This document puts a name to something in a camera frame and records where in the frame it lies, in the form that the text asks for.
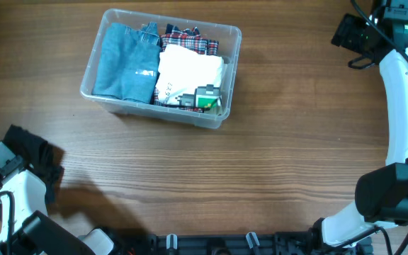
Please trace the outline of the black garment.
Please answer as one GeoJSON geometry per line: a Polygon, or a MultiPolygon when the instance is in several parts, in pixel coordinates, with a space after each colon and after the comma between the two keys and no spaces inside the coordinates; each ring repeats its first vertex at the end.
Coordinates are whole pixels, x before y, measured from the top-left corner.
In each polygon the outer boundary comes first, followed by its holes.
{"type": "Polygon", "coordinates": [[[7,130],[3,143],[15,154],[32,165],[32,171],[46,185],[45,202],[56,201],[55,185],[62,177],[64,168],[55,159],[55,152],[63,152],[47,140],[22,127],[11,125],[7,130]]]}

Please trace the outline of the red navy plaid shirt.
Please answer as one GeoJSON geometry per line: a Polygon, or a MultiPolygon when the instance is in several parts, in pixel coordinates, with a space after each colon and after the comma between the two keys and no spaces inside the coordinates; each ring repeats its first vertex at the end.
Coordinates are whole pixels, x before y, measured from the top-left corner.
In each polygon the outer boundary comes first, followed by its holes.
{"type": "MultiPolygon", "coordinates": [[[[179,45],[189,50],[197,52],[200,55],[218,55],[219,42],[204,38],[198,28],[180,30],[179,27],[168,24],[165,34],[160,36],[161,52],[166,49],[167,45],[179,45]]],[[[194,107],[178,107],[178,106],[165,106],[155,102],[155,87],[153,95],[153,104],[157,106],[164,106],[169,108],[177,108],[184,111],[193,111],[204,113],[202,108],[194,107]]]]}

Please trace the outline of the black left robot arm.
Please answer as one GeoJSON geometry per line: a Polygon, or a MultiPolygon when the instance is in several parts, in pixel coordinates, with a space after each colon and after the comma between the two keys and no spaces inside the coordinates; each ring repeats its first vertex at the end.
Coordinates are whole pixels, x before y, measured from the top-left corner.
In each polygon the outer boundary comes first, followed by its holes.
{"type": "Polygon", "coordinates": [[[48,217],[46,185],[0,142],[0,254],[111,254],[100,228],[76,237],[48,217]]]}

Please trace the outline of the blue denim jeans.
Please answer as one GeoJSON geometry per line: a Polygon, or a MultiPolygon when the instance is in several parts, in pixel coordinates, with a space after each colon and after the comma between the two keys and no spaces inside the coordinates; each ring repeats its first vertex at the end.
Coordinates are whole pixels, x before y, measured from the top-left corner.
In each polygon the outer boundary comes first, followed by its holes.
{"type": "Polygon", "coordinates": [[[161,51],[157,23],[150,22],[139,30],[112,23],[103,38],[92,94],[150,103],[161,51]]]}

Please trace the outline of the white printed t-shirt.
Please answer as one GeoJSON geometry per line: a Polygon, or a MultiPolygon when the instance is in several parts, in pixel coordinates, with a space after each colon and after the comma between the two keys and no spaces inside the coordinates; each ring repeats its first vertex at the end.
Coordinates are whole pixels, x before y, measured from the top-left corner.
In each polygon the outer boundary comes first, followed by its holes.
{"type": "Polygon", "coordinates": [[[202,109],[220,105],[227,68],[222,57],[200,55],[179,45],[167,45],[159,57],[156,103],[202,109]]]}

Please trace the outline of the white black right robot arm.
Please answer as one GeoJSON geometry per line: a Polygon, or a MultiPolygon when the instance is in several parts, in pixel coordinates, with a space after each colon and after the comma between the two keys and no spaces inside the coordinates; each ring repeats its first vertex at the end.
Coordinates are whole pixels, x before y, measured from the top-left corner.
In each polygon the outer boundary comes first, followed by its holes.
{"type": "MultiPolygon", "coordinates": [[[[376,232],[408,227],[408,1],[374,1],[341,20],[332,43],[356,52],[348,66],[378,66],[387,98],[389,145],[383,168],[359,178],[355,199],[312,228],[322,253],[355,249],[376,232]]],[[[408,246],[408,233],[399,246],[408,246]]]]}

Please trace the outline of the cream cloth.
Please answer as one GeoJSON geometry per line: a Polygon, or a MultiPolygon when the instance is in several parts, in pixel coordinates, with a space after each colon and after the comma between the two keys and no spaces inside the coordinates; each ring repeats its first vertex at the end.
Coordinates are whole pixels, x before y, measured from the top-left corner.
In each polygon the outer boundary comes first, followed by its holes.
{"type": "Polygon", "coordinates": [[[230,110],[225,108],[221,100],[214,101],[209,108],[204,109],[204,113],[216,116],[228,116],[230,110]]]}

